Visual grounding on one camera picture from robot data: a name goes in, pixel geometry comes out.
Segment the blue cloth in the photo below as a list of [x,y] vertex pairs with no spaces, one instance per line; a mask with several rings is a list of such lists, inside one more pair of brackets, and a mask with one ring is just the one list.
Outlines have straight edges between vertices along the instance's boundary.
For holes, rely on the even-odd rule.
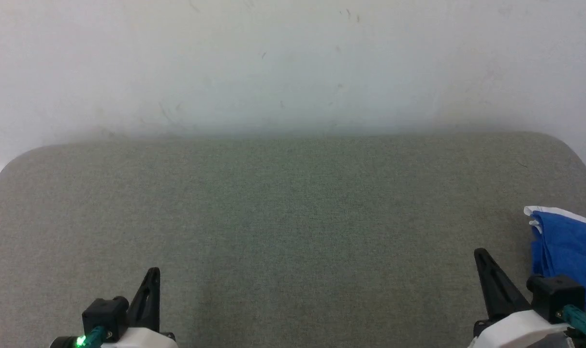
[[560,214],[534,211],[542,234],[532,227],[532,270],[545,277],[567,275],[586,289],[586,223]]

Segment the white fabric edge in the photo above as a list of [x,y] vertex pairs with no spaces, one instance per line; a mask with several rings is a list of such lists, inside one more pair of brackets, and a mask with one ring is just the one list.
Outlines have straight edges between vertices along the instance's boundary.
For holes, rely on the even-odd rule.
[[532,227],[536,227],[538,233],[542,234],[542,227],[540,227],[540,222],[538,220],[532,220],[529,222],[529,225]]
[[[573,212],[569,212],[569,211],[565,211],[563,209],[560,208],[554,208],[554,207],[540,207],[539,205],[528,205],[527,207],[523,208],[523,212],[525,213],[525,215],[527,216],[532,216],[532,214],[534,214],[535,211],[539,211],[539,212],[548,212],[551,214],[558,214],[561,216],[565,216],[566,218],[571,218],[573,220],[577,220],[580,221],[582,223],[586,223],[586,218],[580,215],[576,215]],[[536,223],[529,223],[532,226],[538,226],[538,221],[536,221]]]

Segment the wall stain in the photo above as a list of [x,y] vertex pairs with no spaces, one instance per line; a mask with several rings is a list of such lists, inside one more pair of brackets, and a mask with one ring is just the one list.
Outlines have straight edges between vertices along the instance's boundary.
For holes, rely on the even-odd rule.
[[510,14],[512,14],[512,6],[502,6],[497,9],[497,12],[502,15],[504,18],[510,18]]
[[171,110],[165,109],[161,101],[159,101],[158,104],[160,104],[160,111],[162,113],[162,116],[164,116],[164,118],[168,121],[169,125],[177,127],[177,128],[181,128],[181,130],[187,130],[187,128],[185,126],[183,126],[181,123],[175,122],[171,119],[171,117],[169,116],[169,113],[171,113]]
[[102,137],[108,138],[109,140],[129,139],[129,137],[127,135],[119,134],[117,132],[114,132],[113,130],[109,130],[106,127],[98,126],[98,128],[99,128],[99,132],[102,135]]
[[486,65],[486,71],[482,78],[481,85],[486,82],[493,83],[495,81],[501,81],[503,79],[503,68],[497,61],[497,58],[491,59]]
[[255,4],[254,4],[254,1],[253,0],[244,0],[244,5],[249,10],[255,8]]
[[188,0],[188,4],[190,5],[190,7],[192,7],[192,9],[194,10],[194,12],[201,13],[201,10],[198,9],[198,7],[194,6],[194,4],[192,3],[192,0]]

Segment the gray fabric surface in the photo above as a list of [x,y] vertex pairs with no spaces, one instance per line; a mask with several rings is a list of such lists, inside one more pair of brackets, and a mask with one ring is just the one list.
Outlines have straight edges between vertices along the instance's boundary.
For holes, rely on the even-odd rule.
[[541,134],[40,148],[0,175],[0,347],[79,334],[151,266],[180,347],[463,347],[476,247],[527,293],[531,204],[586,216]]

